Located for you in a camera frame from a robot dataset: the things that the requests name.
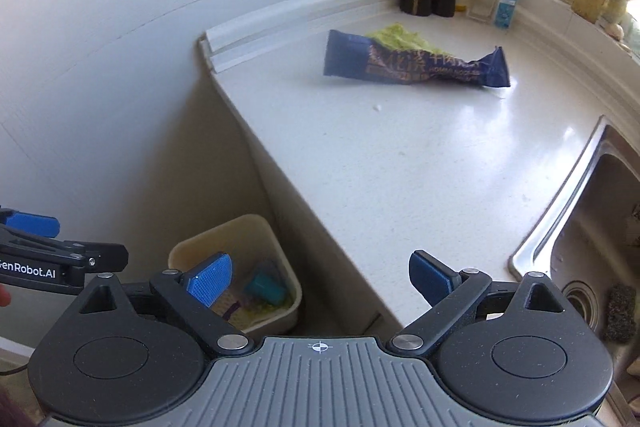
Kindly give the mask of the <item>blue plastic cup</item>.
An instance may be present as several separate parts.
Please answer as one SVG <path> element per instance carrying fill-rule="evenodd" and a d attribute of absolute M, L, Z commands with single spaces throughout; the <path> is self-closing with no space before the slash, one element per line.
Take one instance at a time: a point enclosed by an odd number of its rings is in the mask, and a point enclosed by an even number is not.
<path fill-rule="evenodd" d="M 244 293 L 270 306 L 281 306 L 288 299 L 288 288 L 280 271 L 273 267 L 256 268 L 243 288 Z"/>

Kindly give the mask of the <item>blue noodle wrapper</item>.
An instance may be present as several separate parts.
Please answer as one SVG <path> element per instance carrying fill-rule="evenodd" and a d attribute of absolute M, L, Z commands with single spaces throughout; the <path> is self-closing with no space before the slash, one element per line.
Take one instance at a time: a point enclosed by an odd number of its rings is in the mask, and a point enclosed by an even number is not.
<path fill-rule="evenodd" d="M 323 75 L 378 83 L 418 84 L 454 81 L 472 87 L 510 88 L 501 46 L 479 60 L 465 62 L 427 50 L 393 50 L 365 36 L 332 29 L 324 54 Z"/>

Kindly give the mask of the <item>green cabbage leaf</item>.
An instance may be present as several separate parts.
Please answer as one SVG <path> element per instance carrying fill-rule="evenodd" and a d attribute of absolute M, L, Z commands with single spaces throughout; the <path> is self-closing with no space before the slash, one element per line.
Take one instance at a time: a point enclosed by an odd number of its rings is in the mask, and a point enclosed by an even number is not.
<path fill-rule="evenodd" d="M 367 37 L 390 50 L 442 53 L 442 49 L 433 46 L 417 32 L 408 31 L 400 23 L 394 23 L 376 31 L 369 32 Z"/>

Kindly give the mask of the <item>cream square trash bin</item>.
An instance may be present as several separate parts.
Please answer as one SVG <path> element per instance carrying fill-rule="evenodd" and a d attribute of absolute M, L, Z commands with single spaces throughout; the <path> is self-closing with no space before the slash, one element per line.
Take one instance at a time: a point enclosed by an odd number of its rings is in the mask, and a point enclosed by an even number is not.
<path fill-rule="evenodd" d="M 186 272 L 218 253 L 231 259 L 231 282 L 212 304 L 216 314 L 254 339 L 296 325 L 302 286 L 265 218 L 241 216 L 179 243 L 168 267 Z"/>

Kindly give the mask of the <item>steel kitchen sink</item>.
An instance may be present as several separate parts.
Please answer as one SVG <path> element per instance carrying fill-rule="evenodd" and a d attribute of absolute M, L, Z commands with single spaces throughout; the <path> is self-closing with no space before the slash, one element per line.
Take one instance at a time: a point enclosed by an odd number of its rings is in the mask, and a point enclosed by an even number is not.
<path fill-rule="evenodd" d="M 639 152 L 605 117 L 509 270 L 546 273 L 610 350 L 614 377 L 627 374 L 639 335 L 616 343 L 605 329 L 612 288 L 639 287 Z"/>

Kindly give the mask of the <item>dark sink sponge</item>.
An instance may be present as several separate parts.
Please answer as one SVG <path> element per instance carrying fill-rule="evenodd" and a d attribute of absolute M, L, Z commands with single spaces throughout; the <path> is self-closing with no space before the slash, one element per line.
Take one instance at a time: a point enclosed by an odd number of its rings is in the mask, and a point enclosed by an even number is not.
<path fill-rule="evenodd" d="M 637 291 L 629 285 L 615 284 L 606 297 L 604 337 L 612 343 L 626 345 L 636 335 Z"/>

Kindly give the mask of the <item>hand sanitizer bottle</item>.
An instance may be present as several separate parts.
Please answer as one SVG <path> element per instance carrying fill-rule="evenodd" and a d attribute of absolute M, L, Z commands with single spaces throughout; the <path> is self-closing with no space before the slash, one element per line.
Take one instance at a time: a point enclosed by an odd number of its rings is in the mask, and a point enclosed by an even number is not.
<path fill-rule="evenodd" d="M 498 28 L 508 29 L 511 26 L 518 0 L 499 0 L 495 12 L 494 24 Z"/>

